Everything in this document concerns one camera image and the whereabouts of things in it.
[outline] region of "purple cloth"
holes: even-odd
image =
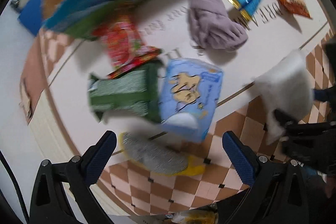
[[[227,15],[222,0],[189,0],[190,30],[202,48],[235,51],[247,40],[245,29]]]

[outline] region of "brown and pink checkered pattern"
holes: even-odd
[[[306,68],[311,75],[312,88],[328,88],[334,82],[331,66],[323,50],[326,37],[309,53]],[[327,115],[327,103],[314,102],[303,122],[322,122]],[[266,112],[261,97],[245,107],[218,120],[209,130],[204,142],[182,143],[181,152],[196,156],[206,165],[204,174],[167,177],[145,170],[131,161],[106,168],[101,181],[128,208],[138,215],[167,214],[211,204],[246,189],[222,148],[222,135],[232,130],[257,155],[275,162],[288,159],[281,153],[278,142],[266,144]]]

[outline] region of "black cable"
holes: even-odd
[[[26,220],[27,224],[29,224],[29,215],[28,215],[28,212],[27,212],[25,201],[23,200],[23,196],[22,196],[19,184],[17,183],[17,180],[16,180],[11,168],[9,167],[8,162],[6,161],[4,155],[1,153],[1,150],[0,150],[0,161],[3,164],[4,168],[6,169],[9,177],[11,178],[11,180],[13,182],[17,197],[18,197],[19,202],[20,202],[20,206],[21,206],[23,215],[25,217],[25,220]]]

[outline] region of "white floor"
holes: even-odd
[[[19,107],[19,80],[34,37],[17,20],[18,14],[6,6],[0,16],[0,150],[9,163],[29,213],[37,170],[44,159],[27,127]],[[0,164],[0,189],[19,219],[25,222],[12,181]],[[77,204],[69,198],[77,219],[86,223]],[[134,224],[126,216],[110,216],[116,223]]]

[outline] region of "table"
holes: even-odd
[[[106,130],[112,130],[117,135],[127,131],[155,137],[155,141],[193,154],[206,164],[203,175],[159,176],[127,161],[118,145],[93,187],[107,213],[166,214],[210,204],[245,189],[247,186],[221,147],[221,135],[227,130],[234,131],[257,155],[286,161],[278,143],[265,143],[265,111],[252,82],[292,50],[300,48],[307,56],[312,88],[332,85],[333,73],[322,43],[333,34],[318,0],[306,0],[313,20],[289,15],[276,0],[262,0],[249,23],[239,18],[227,0],[223,1],[230,17],[243,24],[249,36],[247,43],[234,53],[202,52],[192,47],[187,0],[150,0],[135,15],[143,39],[164,49],[164,64],[176,57],[198,58],[219,66],[225,73],[213,122],[199,145],[162,134],[157,126],[139,117],[109,116],[98,123],[87,104],[87,80],[90,72],[103,77],[112,71],[102,46],[45,30],[36,38],[22,78],[30,89],[34,112],[29,127],[53,162],[82,155]],[[323,121],[326,113],[326,103],[315,102],[302,122]],[[50,139],[57,146],[51,145]]]

